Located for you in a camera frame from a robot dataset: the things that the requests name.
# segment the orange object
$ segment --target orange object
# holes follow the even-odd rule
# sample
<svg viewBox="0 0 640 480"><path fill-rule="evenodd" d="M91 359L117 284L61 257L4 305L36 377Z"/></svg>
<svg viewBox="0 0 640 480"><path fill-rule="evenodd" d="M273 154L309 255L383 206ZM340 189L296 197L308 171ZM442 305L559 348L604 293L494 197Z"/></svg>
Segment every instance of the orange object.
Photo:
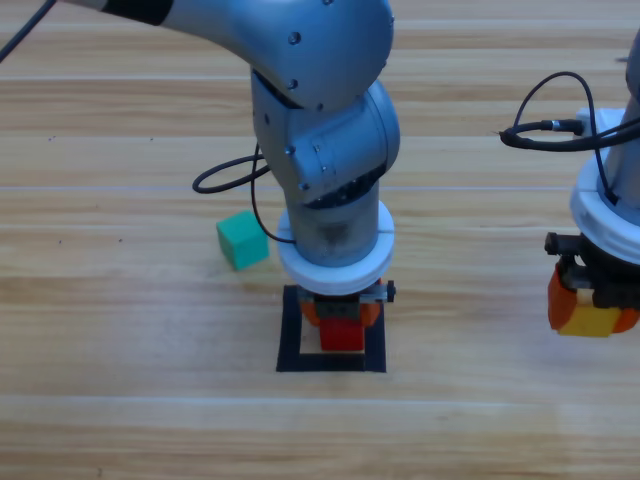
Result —
<svg viewBox="0 0 640 480"><path fill-rule="evenodd" d="M320 326L320 319L316 314L316 306L313 303L301 303L300 310L307 317L309 323L314 327ZM380 305L375 303L367 303L360 305L360 325L363 327L373 327L376 320L380 316Z"/></svg>
<svg viewBox="0 0 640 480"><path fill-rule="evenodd" d="M551 277L548 288L549 295L549 323L554 330L564 327L578 305L576 292L565 288L560 282L560 267L556 265L556 271Z"/></svg>
<svg viewBox="0 0 640 480"><path fill-rule="evenodd" d="M364 329L375 325L381 308L376 303L360 305L360 318L319 318L314 303L301 303L300 310L309 323L320 329L320 342L326 351L364 350Z"/></svg>
<svg viewBox="0 0 640 480"><path fill-rule="evenodd" d="M590 296L579 296L565 288L557 265L549 282L548 295L549 323L561 335L608 337L631 330L640 319L637 310L599 309L593 305Z"/></svg>

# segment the white base ring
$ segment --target white base ring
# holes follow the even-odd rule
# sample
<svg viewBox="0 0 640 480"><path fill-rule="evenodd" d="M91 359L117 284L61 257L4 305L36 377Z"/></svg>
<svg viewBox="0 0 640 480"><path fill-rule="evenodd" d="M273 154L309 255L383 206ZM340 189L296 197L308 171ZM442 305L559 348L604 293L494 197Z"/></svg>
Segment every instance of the white base ring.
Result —
<svg viewBox="0 0 640 480"><path fill-rule="evenodd" d="M369 255L346 267L323 267L300 255L295 245L278 243L278 253L284 270L302 288L319 295L350 295L377 282L389 269L393 258L395 227L387 207L378 209L378 241ZM280 217L278 236L291 238L289 214Z"/></svg>
<svg viewBox="0 0 640 480"><path fill-rule="evenodd" d="M599 131L620 124L624 109L598 111ZM602 151L603 162L610 149ZM595 156L587 162L571 195L571 212L580 231L598 248L620 260L640 265L640 227L618 216L598 192L600 173Z"/></svg>

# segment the plastic block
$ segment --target plastic block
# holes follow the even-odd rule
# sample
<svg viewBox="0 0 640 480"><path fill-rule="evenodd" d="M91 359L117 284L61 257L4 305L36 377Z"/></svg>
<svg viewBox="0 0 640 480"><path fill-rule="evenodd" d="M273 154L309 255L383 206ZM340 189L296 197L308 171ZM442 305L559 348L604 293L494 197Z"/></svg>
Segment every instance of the plastic block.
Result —
<svg viewBox="0 0 640 480"><path fill-rule="evenodd" d="M597 108L596 109L596 128L598 132L604 132L622 123L625 114L624 108ZM591 113L588 108L582 108L576 115L577 120L581 120L584 124L583 137L591 136Z"/></svg>
<svg viewBox="0 0 640 480"><path fill-rule="evenodd" d="M364 327L346 318L323 318L320 321L320 344L325 352L364 350Z"/></svg>
<svg viewBox="0 0 640 480"><path fill-rule="evenodd" d="M252 212L241 212L217 224L222 253L236 270L269 257L267 236Z"/></svg>
<svg viewBox="0 0 640 480"><path fill-rule="evenodd" d="M313 303L301 303L300 310L311 325L320 326L322 320L316 314L316 306ZM372 327L380 316L380 311L380 305L375 303L360 305L360 324L363 327Z"/></svg>
<svg viewBox="0 0 640 480"><path fill-rule="evenodd" d="M560 335L609 337L632 329L640 312L619 308L596 308L588 295L566 289L558 271L549 283L549 323Z"/></svg>

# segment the wood grain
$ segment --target wood grain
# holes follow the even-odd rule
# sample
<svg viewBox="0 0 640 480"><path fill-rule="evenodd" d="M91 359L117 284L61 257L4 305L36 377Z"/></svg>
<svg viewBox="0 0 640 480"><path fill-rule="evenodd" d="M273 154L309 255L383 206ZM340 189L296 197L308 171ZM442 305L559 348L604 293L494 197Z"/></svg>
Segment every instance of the wood grain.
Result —
<svg viewBox="0 0 640 480"><path fill-rule="evenodd" d="M2 0L0 42L39 3ZM276 373L290 279L275 245L232 272L215 223L249 209L248 191L190 190L251 153L245 64L58 5L0 66L0 479L640 478L640 334L562 338L546 320L544 237L575 232L588 154L493 133L558 70L624 106L614 60L640 5L392 3L385 375ZM584 104L559 80L527 117ZM273 228L273 178L258 196Z"/></svg>

